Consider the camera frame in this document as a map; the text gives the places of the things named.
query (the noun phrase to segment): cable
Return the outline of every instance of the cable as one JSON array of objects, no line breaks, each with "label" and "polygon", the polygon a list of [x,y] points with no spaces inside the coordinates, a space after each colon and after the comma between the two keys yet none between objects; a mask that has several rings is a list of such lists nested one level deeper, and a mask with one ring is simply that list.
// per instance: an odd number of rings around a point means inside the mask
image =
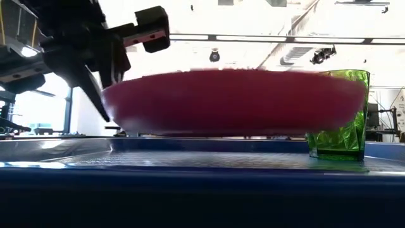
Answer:
[{"label": "cable", "polygon": [[1,8],[2,1],[0,0],[0,26],[1,26],[1,36],[3,38],[3,45],[6,45],[6,34],[4,33],[4,23],[3,23],[3,9]]},{"label": "cable", "polygon": [[[372,95],[370,95],[370,96],[377,102],[378,105],[381,106],[381,108],[383,108],[383,109],[385,110],[384,106],[382,106],[382,104],[381,104],[380,102],[378,102],[377,99],[375,99]],[[392,127],[392,124],[391,124],[390,115],[388,114],[388,112],[385,112],[385,113],[387,114],[388,121],[390,122],[390,129],[394,130],[394,128]],[[390,140],[391,140],[392,142],[394,142],[394,141],[395,141],[395,136],[390,135]]]},{"label": "cable", "polygon": [[[384,126],[386,126],[387,128],[389,128],[388,124],[382,119],[382,118],[378,118],[381,121],[381,124]],[[390,141],[394,141],[395,137],[392,137],[392,135],[390,135]]]},{"label": "cable", "polygon": [[404,87],[402,86],[401,89],[399,90],[397,96],[394,98],[394,100],[392,101],[391,105],[390,105],[390,109],[392,108],[392,105],[395,103],[395,101],[397,100],[398,96],[401,94],[401,91],[404,89]]},{"label": "cable", "polygon": [[37,32],[37,20],[35,20],[34,30],[32,31],[31,47],[33,47],[33,48],[34,48],[34,44],[35,44],[35,33],[36,32]]}]

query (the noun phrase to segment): black machinery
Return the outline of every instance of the black machinery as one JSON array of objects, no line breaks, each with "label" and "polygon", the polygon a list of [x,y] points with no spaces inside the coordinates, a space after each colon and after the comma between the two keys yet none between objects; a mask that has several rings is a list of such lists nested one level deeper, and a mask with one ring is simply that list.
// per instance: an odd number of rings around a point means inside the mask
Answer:
[{"label": "black machinery", "polygon": [[[379,113],[391,113],[392,115],[392,128],[385,128],[384,130],[378,129],[380,118]],[[377,104],[369,104],[367,111],[367,122],[366,122],[366,140],[367,141],[377,141],[382,142],[382,136],[393,135],[401,138],[401,131],[398,129],[397,121],[397,108],[393,107],[389,110],[379,110]]]},{"label": "black machinery", "polygon": [[39,43],[40,53],[31,58],[12,49],[2,52],[0,86],[15,94],[35,90],[45,83],[45,73],[54,72],[70,87],[81,87],[107,122],[101,89],[91,72],[99,72],[105,89],[121,82],[131,68],[126,47],[143,43],[148,53],[154,53],[170,46],[168,17],[160,6],[135,12],[138,26],[108,28],[94,0],[13,1],[36,17],[46,39]]},{"label": "black machinery", "polygon": [[310,60],[312,64],[321,64],[325,60],[330,59],[331,56],[335,55],[336,52],[336,47],[333,45],[332,48],[321,48],[318,49],[314,52],[314,56]]},{"label": "black machinery", "polygon": [[9,110],[15,103],[15,96],[8,91],[0,91],[0,101],[4,102],[0,112],[0,134],[19,134],[24,131],[31,131],[31,128],[15,124],[10,121]]}]

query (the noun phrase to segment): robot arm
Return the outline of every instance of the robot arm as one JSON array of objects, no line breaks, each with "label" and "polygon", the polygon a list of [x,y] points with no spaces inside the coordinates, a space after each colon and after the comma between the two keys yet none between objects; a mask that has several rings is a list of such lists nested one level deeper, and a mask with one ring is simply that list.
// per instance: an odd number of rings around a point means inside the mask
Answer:
[{"label": "robot arm", "polygon": [[44,73],[54,72],[69,86],[81,87],[105,121],[109,117],[91,72],[99,72],[105,89],[121,82],[130,69],[126,47],[143,43],[145,50],[153,53],[170,46],[168,17],[160,6],[135,12],[138,26],[129,23],[107,28],[96,0],[14,2],[37,18],[38,28],[47,39],[40,42],[42,50],[37,56],[16,58],[2,68],[3,87],[16,93],[36,89],[44,83]]}]

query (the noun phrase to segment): metal frame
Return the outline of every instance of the metal frame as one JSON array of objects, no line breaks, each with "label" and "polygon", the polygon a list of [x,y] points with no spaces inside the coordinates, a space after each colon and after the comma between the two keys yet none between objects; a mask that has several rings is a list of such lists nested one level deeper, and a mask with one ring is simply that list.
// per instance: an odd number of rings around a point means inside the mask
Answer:
[{"label": "metal frame", "polygon": [[405,46],[405,38],[398,37],[311,37],[288,35],[170,34],[170,40],[195,42],[257,42],[282,44]]},{"label": "metal frame", "polygon": [[69,87],[68,95],[66,96],[65,122],[63,123],[63,133],[70,133],[70,121],[72,118],[72,97],[73,88]]},{"label": "metal frame", "polygon": [[356,5],[356,6],[386,6],[390,5],[390,2],[370,2],[370,3],[365,3],[365,2],[356,2],[356,1],[336,1],[335,4],[341,4],[341,5]]}]

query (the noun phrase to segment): glass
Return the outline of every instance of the glass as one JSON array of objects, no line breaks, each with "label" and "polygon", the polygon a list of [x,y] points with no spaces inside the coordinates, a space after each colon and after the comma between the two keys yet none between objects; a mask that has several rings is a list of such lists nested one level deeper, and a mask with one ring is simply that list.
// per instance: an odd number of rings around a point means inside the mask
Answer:
[{"label": "glass", "polygon": [[309,155],[315,158],[331,160],[361,161],[365,152],[365,126],[370,73],[364,70],[333,70],[323,73],[332,77],[364,82],[367,90],[364,95],[363,111],[359,111],[353,121],[346,123],[345,126],[336,131],[307,134]]}]

